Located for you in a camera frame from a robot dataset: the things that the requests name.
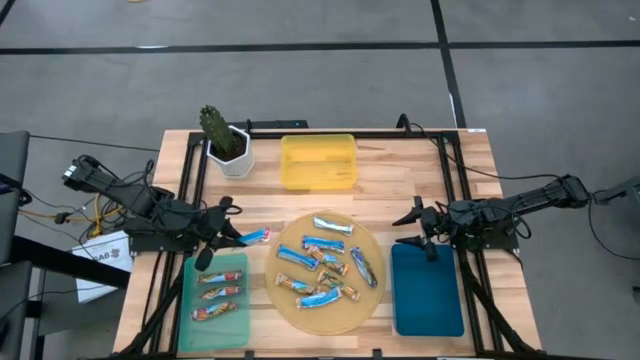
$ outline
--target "blue plastic tray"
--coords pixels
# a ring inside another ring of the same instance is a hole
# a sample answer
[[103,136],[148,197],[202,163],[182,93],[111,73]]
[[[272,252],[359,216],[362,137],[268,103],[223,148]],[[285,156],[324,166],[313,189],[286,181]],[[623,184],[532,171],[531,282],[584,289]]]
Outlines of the blue plastic tray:
[[[245,254],[216,255],[207,270],[200,272],[193,267],[195,258],[187,259],[184,264],[184,284],[182,307],[180,311],[180,335],[178,351],[204,352],[216,349],[243,347],[249,341],[249,262]],[[198,284],[198,275],[203,273],[242,270],[241,280],[216,284]],[[238,295],[202,300],[199,296],[205,291],[221,286],[240,285],[244,291]],[[238,304],[234,312],[222,314],[205,321],[191,320],[191,311],[233,301]]]
[[396,331],[406,336],[462,336],[462,310],[450,246],[436,246],[438,261],[404,244],[391,248]]

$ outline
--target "wooden plate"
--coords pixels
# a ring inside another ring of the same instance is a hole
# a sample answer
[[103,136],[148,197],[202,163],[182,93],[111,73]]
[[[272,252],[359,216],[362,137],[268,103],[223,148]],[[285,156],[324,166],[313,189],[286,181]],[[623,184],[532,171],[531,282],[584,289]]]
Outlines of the wooden plate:
[[[338,224],[353,224],[353,235],[346,236],[338,232],[315,228],[312,219],[316,215]],[[276,275],[280,272],[306,284],[318,285],[317,278],[320,271],[327,269],[320,264],[315,271],[309,271],[301,265],[276,257],[280,245],[286,245],[303,253],[303,235],[344,241],[344,254],[328,252],[336,255],[341,262],[349,265],[347,274],[344,277],[338,276],[338,278],[343,280],[346,285],[360,292],[358,301],[353,301],[343,294],[342,298],[334,303],[318,308],[298,310],[296,299],[304,295],[282,286],[276,286]],[[378,280],[377,287],[370,287],[358,272],[350,253],[351,248],[354,246],[359,246],[362,249],[365,259],[371,264],[373,273]],[[385,259],[382,257],[377,241],[367,229],[353,219],[332,212],[306,215],[298,218],[285,228],[277,241],[272,244],[265,267],[267,292],[271,302],[280,314],[296,328],[316,335],[341,334],[358,327],[378,307],[384,294],[386,282],[384,261]]]

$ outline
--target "gray floor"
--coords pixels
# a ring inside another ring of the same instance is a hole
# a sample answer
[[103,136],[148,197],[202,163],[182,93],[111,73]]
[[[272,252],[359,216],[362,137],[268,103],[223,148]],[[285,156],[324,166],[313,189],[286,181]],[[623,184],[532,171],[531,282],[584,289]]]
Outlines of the gray floor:
[[[640,39],[637,1],[446,0],[442,9],[454,42]],[[0,28],[0,48],[436,39],[427,0],[17,0]],[[488,129],[501,174],[572,173],[593,190],[640,174],[640,48],[452,56],[467,125]],[[406,112],[425,127],[454,124],[438,50],[0,56],[0,131],[157,149],[163,130],[196,127],[206,102],[232,121],[386,127]],[[63,188],[60,175],[83,153],[119,173],[157,156],[36,138],[27,187],[53,203],[81,204],[88,196]],[[502,182],[507,195],[539,184]],[[597,207],[594,224],[612,249],[640,256],[631,214],[624,201]],[[548,210],[528,220],[534,236],[521,242],[522,257],[545,349],[637,359],[640,304],[631,286],[640,285],[640,262],[602,250],[586,210]],[[61,249],[74,245],[26,219],[18,232]],[[47,286],[66,290],[72,282]],[[45,358],[106,355],[118,296],[64,313],[80,327],[49,336]],[[50,299],[49,309],[64,311],[73,300]]]

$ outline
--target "green tray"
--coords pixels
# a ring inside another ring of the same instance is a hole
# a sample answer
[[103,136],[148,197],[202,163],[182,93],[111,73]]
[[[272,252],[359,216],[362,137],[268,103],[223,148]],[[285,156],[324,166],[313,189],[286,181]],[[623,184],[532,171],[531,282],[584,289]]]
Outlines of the green tray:
[[[203,352],[216,349],[243,347],[249,341],[249,262],[245,254],[214,256],[207,270],[194,268],[195,258],[187,259],[184,265],[182,308],[180,309],[180,335],[178,351]],[[242,270],[242,279],[216,284],[198,284],[198,275],[203,273]],[[213,300],[202,300],[199,296],[215,287],[240,285],[242,293]],[[191,320],[191,311],[233,301],[238,304],[234,312],[222,314],[205,321]]]

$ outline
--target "yellow plastic container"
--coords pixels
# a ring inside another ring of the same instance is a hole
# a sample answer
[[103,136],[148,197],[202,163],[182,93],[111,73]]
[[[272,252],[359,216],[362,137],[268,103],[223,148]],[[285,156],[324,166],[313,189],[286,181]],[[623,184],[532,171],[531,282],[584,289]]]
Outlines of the yellow plastic container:
[[288,190],[349,189],[358,177],[352,135],[282,138],[281,181]]

